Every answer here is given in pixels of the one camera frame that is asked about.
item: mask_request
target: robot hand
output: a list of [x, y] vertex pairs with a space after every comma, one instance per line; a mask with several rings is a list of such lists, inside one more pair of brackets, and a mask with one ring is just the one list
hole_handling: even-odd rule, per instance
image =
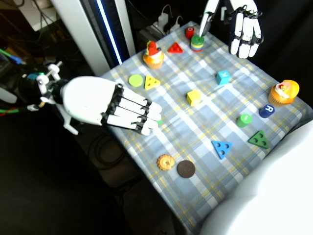
[[113, 125], [149, 135], [161, 120], [161, 106], [121, 84], [100, 77], [76, 77], [61, 89], [65, 111], [94, 125]]
[[[219, 0], [209, 0], [200, 25], [200, 36], [207, 33], [217, 10]], [[263, 42], [258, 21], [262, 15], [253, 0], [226, 0], [229, 13], [226, 22], [230, 23], [229, 52], [239, 58], [253, 57]]]

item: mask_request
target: plaid tablecloth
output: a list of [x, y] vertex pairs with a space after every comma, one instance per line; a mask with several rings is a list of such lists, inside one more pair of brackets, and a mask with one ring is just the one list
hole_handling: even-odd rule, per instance
[[[292, 105], [276, 108], [269, 118], [261, 118], [259, 108], [268, 104], [269, 88], [277, 83], [273, 78], [250, 63], [228, 53], [228, 46], [208, 34], [203, 52], [189, 47], [184, 30], [199, 26], [193, 22], [158, 41], [165, 53], [162, 67], [149, 69], [142, 54], [134, 55], [103, 77], [123, 83], [135, 92], [160, 104], [162, 121], [159, 130], [150, 136], [111, 127], [128, 153], [139, 165], [151, 184], [159, 192], [190, 234], [198, 234], [205, 217], [260, 161], [284, 135], [312, 114], [312, 109], [297, 98]], [[170, 54], [167, 49], [177, 42], [183, 54]], [[218, 71], [231, 74], [230, 83], [218, 86]], [[152, 75], [161, 86], [144, 90], [128, 84], [132, 74]], [[191, 107], [186, 93], [199, 90], [203, 101]], [[253, 122], [245, 128], [236, 125], [243, 113], [252, 115]], [[263, 130], [270, 148], [263, 149], [248, 143], [257, 131]], [[220, 160], [211, 141], [233, 144], [227, 156]], [[195, 164], [196, 173], [189, 179], [178, 175], [176, 166], [161, 171], [157, 159], [163, 154]]]

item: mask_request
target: triangle block with holes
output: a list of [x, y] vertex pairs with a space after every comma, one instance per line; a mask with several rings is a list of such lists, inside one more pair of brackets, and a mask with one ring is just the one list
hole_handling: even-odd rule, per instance
[[174, 43], [167, 52], [170, 53], [183, 53], [184, 51], [181, 49], [181, 47], [178, 45], [178, 43]]
[[212, 141], [212, 144], [219, 155], [220, 159], [223, 159], [226, 154], [229, 152], [232, 143], [229, 142], [222, 142], [222, 141]]
[[157, 87], [161, 84], [161, 82], [154, 77], [147, 75], [145, 81], [145, 90], [150, 90], [154, 87]]
[[266, 139], [262, 130], [258, 131], [254, 136], [252, 136], [248, 142], [262, 148], [269, 148], [268, 140]]

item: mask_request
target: blue triangle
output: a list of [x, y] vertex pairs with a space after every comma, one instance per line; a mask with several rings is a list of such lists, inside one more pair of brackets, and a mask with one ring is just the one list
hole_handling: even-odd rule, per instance
[[219, 155], [220, 159], [223, 159], [226, 154], [229, 152], [232, 143], [229, 142], [222, 142], [222, 141], [212, 141], [212, 144]]

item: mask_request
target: white light strip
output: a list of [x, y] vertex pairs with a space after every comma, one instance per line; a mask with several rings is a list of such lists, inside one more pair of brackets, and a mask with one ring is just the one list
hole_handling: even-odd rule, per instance
[[122, 64], [122, 60], [121, 60], [121, 57], [119, 56], [119, 53], [118, 53], [118, 50], [117, 50], [117, 47], [116, 47], [116, 44], [115, 44], [115, 41], [114, 41], [114, 37], [113, 37], [113, 35], [112, 35], [111, 29], [110, 29], [110, 26], [109, 26], [109, 22], [108, 22], [106, 13], [104, 12], [103, 5], [102, 5], [102, 3], [101, 3], [101, 0], [97, 0], [97, 4], [98, 4], [99, 10], [100, 10], [100, 13], [101, 13], [103, 22], [104, 22], [104, 24], [105, 24], [105, 26], [106, 26], [106, 28], [107, 28], [107, 31], [108, 31], [108, 34], [109, 34], [109, 37], [110, 37], [112, 46], [113, 46], [113, 48], [114, 48], [114, 51], [115, 51], [117, 60], [118, 60], [119, 64], [121, 65], [121, 64]]

